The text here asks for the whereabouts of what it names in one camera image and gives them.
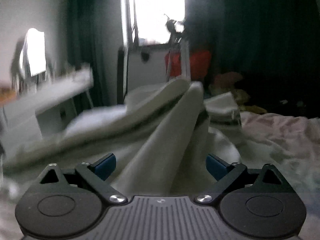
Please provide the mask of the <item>dark green curtain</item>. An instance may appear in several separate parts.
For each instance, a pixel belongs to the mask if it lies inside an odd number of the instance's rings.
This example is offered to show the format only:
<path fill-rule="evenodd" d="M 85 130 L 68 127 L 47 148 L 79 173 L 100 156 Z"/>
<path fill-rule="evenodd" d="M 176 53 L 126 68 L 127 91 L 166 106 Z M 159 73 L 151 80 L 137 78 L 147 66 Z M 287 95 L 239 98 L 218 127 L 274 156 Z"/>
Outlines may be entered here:
<path fill-rule="evenodd" d="M 186 0 L 192 48 L 213 59 L 205 84 L 236 72 L 249 97 L 273 113 L 319 116 L 319 10 L 316 0 Z M 93 100 L 116 103 L 120 0 L 68 1 L 68 59 L 93 67 Z"/>

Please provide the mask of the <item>yellow plush toy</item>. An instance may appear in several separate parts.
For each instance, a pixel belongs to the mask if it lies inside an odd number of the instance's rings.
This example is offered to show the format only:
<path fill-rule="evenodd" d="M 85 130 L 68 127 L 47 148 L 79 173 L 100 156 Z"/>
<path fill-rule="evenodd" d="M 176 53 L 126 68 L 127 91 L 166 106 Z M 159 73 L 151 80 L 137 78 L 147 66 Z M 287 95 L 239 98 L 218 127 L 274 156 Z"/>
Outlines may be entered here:
<path fill-rule="evenodd" d="M 249 95 L 244 90 L 243 78 L 239 73 L 228 72 L 225 74 L 217 74 L 213 82 L 208 86 L 212 96 L 231 92 L 240 111 L 252 112 L 255 114 L 266 114 L 267 110 L 255 105 L 249 100 Z"/>

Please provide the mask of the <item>white metal tripod stand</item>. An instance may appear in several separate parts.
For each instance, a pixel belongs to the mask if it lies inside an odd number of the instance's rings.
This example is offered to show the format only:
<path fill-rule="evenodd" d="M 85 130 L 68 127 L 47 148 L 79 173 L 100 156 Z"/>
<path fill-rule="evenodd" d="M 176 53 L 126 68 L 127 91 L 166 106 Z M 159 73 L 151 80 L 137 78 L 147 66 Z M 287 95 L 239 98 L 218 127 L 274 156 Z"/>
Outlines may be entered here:
<path fill-rule="evenodd" d="M 168 15 L 167 22 L 165 24 L 168 32 L 170 33 L 169 38 L 169 52 L 168 52 L 168 64 L 166 70 L 165 80 L 168 82 L 171 77 L 172 63 L 174 59 L 174 54 L 180 54 L 181 61 L 181 77 L 186 80 L 191 80 L 191 68 L 190 68 L 190 50 L 189 41 L 186 38 L 185 31 L 179 32 L 176 30 L 176 25 L 181 25 L 184 27 L 184 21 L 177 21 L 170 19 Z"/>

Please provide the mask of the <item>white zip hoodie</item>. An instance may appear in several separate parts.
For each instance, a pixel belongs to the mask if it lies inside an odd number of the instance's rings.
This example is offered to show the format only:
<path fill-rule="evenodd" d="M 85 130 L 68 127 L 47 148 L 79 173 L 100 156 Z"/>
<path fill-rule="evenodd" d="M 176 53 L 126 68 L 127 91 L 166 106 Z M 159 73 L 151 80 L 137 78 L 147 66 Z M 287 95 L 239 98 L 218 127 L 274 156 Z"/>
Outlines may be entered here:
<path fill-rule="evenodd" d="M 231 93 L 206 100 L 198 82 L 140 87 L 124 105 L 85 111 L 63 132 L 23 144 L 7 157 L 4 173 L 26 183 L 49 163 L 70 168 L 113 153 L 108 182 L 122 194 L 199 192 L 214 181 L 205 166 L 209 154 L 240 161 L 239 119 Z"/>

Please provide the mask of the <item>white wall shelf desk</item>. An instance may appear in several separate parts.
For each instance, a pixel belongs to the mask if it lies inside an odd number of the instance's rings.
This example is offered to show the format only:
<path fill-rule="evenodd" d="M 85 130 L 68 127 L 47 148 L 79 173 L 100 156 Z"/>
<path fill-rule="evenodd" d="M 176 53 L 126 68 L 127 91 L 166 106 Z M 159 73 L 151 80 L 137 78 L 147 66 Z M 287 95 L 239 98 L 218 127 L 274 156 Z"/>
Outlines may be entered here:
<path fill-rule="evenodd" d="M 35 93 L 27 93 L 1 106 L 1 142 L 41 139 L 63 130 L 76 117 L 74 98 L 93 86 L 92 71 L 84 68 L 52 83 Z"/>

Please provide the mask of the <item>pastel wrinkled bed sheet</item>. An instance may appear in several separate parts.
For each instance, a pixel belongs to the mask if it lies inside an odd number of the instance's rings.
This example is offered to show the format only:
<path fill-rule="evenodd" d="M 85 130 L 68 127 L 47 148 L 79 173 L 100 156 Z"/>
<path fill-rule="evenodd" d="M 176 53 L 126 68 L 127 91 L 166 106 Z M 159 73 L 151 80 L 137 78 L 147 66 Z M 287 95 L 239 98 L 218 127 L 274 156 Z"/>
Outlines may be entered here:
<path fill-rule="evenodd" d="M 241 120 L 239 162 L 250 168 L 276 165 L 306 204 L 300 236 L 319 239 L 319 120 L 247 112 Z M 32 181 L 16 182 L 25 190 Z"/>

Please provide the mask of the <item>bright round mirror lamp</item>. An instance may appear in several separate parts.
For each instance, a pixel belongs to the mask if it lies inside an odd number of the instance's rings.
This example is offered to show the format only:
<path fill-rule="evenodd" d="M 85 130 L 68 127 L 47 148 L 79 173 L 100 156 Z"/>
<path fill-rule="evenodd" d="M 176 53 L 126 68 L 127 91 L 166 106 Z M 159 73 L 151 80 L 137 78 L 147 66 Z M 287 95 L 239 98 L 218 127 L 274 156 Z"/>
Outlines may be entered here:
<path fill-rule="evenodd" d="M 26 80 L 46 71 L 46 49 L 44 32 L 30 28 L 24 38 L 19 57 L 19 71 Z"/>

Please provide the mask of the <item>red bag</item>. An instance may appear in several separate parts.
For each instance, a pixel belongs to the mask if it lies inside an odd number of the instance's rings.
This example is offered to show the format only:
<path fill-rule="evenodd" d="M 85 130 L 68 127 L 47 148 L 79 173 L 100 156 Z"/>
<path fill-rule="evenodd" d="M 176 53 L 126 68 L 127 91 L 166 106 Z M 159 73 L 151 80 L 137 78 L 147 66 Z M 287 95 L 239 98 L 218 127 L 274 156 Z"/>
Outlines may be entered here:
<path fill-rule="evenodd" d="M 198 50 L 190 55 L 190 74 L 192 81 L 203 80 L 207 75 L 210 59 L 212 55 L 208 50 Z M 181 75 L 181 55 L 180 53 L 173 53 L 171 58 L 171 72 L 170 77 L 177 77 Z"/>

